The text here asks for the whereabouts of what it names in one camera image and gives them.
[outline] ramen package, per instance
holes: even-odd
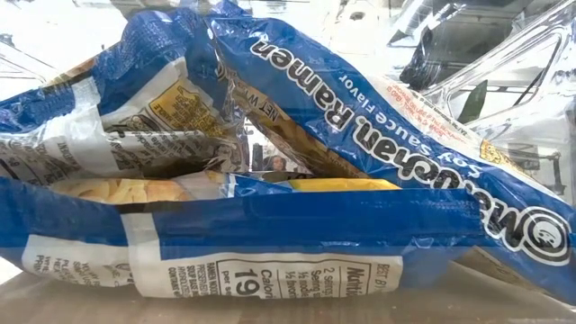
[[[148,297],[346,297],[430,284],[482,238],[479,204],[462,189],[235,190],[188,201],[194,189],[180,180],[85,183],[64,195],[0,178],[0,256],[73,284],[134,284]],[[138,203],[124,186],[163,201]]]
[[[1,102],[0,176],[50,185],[246,170],[243,117],[203,26],[196,15],[140,13],[119,43]]]
[[[234,100],[284,154],[317,176],[465,189],[481,202],[485,240],[478,253],[576,303],[574,209],[488,141],[418,94],[361,73],[285,22],[206,21]]]

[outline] maruchan logo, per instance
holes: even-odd
[[[274,68],[285,70],[287,77],[314,99],[334,130],[343,131],[348,125],[355,125],[354,142],[372,158],[396,166],[399,179],[413,179],[431,188],[465,188],[480,202],[481,221],[486,233],[502,242],[507,249],[524,252],[549,266],[565,266],[570,262],[568,233],[571,233],[571,228],[557,213],[542,207],[527,207],[523,211],[508,207],[475,182],[463,179],[458,171],[440,166],[428,156],[400,146],[393,138],[384,136],[366,117],[355,117],[355,112],[344,105],[337,92],[288,49],[258,40],[250,50],[268,60]],[[507,188],[502,185],[500,190],[506,191]]]

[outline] torn packaging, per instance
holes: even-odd
[[[430,284],[482,237],[462,189],[242,193],[113,206],[0,178],[0,253],[149,297],[345,297]]]
[[[237,102],[285,154],[315,173],[465,188],[481,202],[481,248],[576,303],[574,209],[489,142],[402,86],[363,76],[285,22],[208,21]]]
[[[0,176],[51,185],[246,171],[243,117],[200,26],[192,13],[139,13],[70,79],[2,101]]]

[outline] calorie count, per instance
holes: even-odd
[[[325,297],[335,297],[333,296],[334,292],[334,276],[332,273],[336,271],[334,267],[327,267],[323,270],[314,270],[314,271],[288,271],[284,274],[284,279],[286,281],[294,280],[295,282],[298,281],[300,286],[304,284],[304,288],[302,291],[306,293],[302,297],[307,297],[308,293],[314,293],[320,289],[320,281],[322,281],[326,285],[326,289],[323,291]],[[256,293],[260,292],[261,284],[264,286],[264,293],[266,299],[273,299],[277,298],[274,296],[273,288],[274,285],[272,284],[273,272],[267,269],[260,271],[261,277],[254,271],[254,269],[250,268],[247,271],[239,271],[233,273],[234,279],[238,280],[236,285],[232,283],[230,277],[230,271],[223,271],[223,279],[224,283],[226,284],[225,287],[225,294],[226,295],[237,295],[242,297],[249,297],[255,295]],[[308,292],[307,290],[307,282],[308,280],[312,281],[312,286],[318,289],[313,289]],[[320,292],[316,292],[313,294],[313,297],[321,297]]]

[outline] green leaf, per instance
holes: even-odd
[[[486,101],[487,91],[488,80],[484,80],[470,92],[462,109],[462,113],[460,113],[460,117],[458,117],[459,122],[466,124],[467,122],[478,119],[484,106],[484,101]]]

